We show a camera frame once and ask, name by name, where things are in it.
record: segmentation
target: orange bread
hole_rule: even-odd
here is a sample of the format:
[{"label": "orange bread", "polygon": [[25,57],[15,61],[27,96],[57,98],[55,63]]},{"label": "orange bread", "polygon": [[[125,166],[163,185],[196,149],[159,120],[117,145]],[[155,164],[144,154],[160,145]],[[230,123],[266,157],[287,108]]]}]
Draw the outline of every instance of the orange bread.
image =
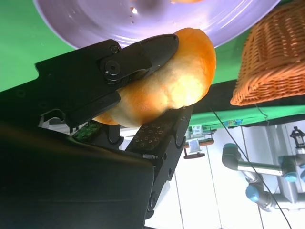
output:
[{"label": "orange bread", "polygon": [[216,69],[212,42],[199,29],[185,28],[175,34],[179,37],[175,55],[152,75],[120,89],[119,104],[94,120],[138,127],[168,109],[192,105],[207,94]]}]

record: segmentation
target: white plate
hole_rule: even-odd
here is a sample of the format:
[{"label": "white plate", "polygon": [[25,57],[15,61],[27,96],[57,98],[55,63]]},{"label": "white plate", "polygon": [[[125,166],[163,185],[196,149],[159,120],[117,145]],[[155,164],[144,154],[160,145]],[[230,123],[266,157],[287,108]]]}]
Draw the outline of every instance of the white plate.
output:
[{"label": "white plate", "polygon": [[107,39],[125,47],[185,27],[205,31],[217,47],[249,29],[280,0],[35,0],[35,6],[61,39],[81,48]]}]

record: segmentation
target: bolt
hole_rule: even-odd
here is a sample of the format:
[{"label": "bolt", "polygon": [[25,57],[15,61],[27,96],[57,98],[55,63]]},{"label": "bolt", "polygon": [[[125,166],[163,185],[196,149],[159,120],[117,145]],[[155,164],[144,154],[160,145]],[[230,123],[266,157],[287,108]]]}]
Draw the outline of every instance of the bolt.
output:
[{"label": "bolt", "polygon": [[17,90],[16,91],[16,95],[19,97],[19,98],[23,98],[25,97],[26,93],[24,90]]},{"label": "bolt", "polygon": [[119,49],[116,45],[112,45],[110,46],[110,51],[111,53],[116,54],[119,51]]},{"label": "bolt", "polygon": [[107,74],[115,76],[120,73],[120,65],[116,61],[108,61],[105,70]]}]

